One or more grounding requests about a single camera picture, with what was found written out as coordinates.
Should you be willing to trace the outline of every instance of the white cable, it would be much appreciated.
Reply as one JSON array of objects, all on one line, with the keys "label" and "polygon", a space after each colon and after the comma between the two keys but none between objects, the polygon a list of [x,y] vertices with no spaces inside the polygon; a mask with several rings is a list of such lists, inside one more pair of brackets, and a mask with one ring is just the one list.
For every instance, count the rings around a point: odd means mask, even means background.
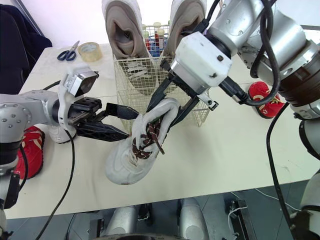
[{"label": "white cable", "polygon": [[233,240],[236,240],[236,239],[237,239],[237,237],[239,236],[239,233],[232,231],[231,225],[230,225],[230,215],[231,215],[232,213],[240,210],[240,209],[247,209],[247,208],[248,208],[248,206],[238,207],[238,208],[230,211],[229,214],[228,214],[228,226],[229,226],[230,233],[234,236],[234,239],[233,239]]},{"label": "white cable", "polygon": [[[276,198],[276,197],[274,197],[274,196],[270,196],[270,195],[268,195],[268,194],[265,194],[264,192],[260,191],[259,189],[256,189],[256,188],[255,188],[254,190],[256,190],[258,193],[260,193],[260,194],[262,194],[262,195],[264,195],[264,196],[266,196],[266,197],[268,197],[268,198],[271,198],[271,199],[274,199],[274,200],[278,200],[278,201],[279,201],[278,198]],[[295,211],[301,211],[300,209],[295,208],[295,207],[291,206],[290,204],[288,204],[288,203],[286,203],[286,202],[285,202],[285,205],[287,205],[289,208],[291,208],[291,209],[293,209],[293,210],[295,210]]]}]

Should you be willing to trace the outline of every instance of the white wall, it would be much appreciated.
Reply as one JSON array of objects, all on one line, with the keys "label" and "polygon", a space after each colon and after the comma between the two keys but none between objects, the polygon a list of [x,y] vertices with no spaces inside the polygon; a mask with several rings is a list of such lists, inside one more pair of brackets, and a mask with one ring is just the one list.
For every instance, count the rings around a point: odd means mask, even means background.
[{"label": "white wall", "polygon": [[[54,47],[80,43],[107,43],[101,0],[22,0],[43,34]],[[172,0],[137,0],[142,22],[167,24]],[[207,11],[214,0],[207,0]],[[12,0],[0,0],[10,4]],[[320,0],[278,0],[279,8],[301,25],[320,26]]]}]

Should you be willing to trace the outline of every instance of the shoe tongue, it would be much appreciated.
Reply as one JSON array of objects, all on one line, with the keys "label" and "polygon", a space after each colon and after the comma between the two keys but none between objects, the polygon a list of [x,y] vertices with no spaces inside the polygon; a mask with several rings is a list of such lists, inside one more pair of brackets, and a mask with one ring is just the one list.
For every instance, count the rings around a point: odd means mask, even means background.
[{"label": "shoe tongue", "polygon": [[133,40],[130,40],[128,42],[118,41],[116,44],[124,54],[129,56],[133,55],[134,46],[135,46],[135,42]]}]

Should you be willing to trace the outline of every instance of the scissors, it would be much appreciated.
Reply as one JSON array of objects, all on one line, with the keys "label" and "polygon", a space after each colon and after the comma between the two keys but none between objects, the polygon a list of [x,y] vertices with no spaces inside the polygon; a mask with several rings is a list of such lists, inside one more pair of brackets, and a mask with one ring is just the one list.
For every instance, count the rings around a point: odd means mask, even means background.
[{"label": "scissors", "polygon": [[59,54],[59,56],[56,57],[59,61],[72,61],[76,58],[77,54],[75,50],[77,49],[80,41],[77,41],[70,50],[63,51],[62,53]]}]

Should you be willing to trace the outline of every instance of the blue scissors handle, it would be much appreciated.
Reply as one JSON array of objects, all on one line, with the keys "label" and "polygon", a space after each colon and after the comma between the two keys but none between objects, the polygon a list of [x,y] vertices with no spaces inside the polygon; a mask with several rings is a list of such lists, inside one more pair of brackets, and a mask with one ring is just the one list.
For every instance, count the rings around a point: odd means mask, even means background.
[{"label": "blue scissors handle", "polygon": [[69,51],[69,50],[66,50],[66,51],[63,51],[62,53],[60,53],[56,58],[59,60],[59,61],[63,61],[63,60],[66,60],[66,61],[72,61],[76,58],[76,52],[75,51]]}]

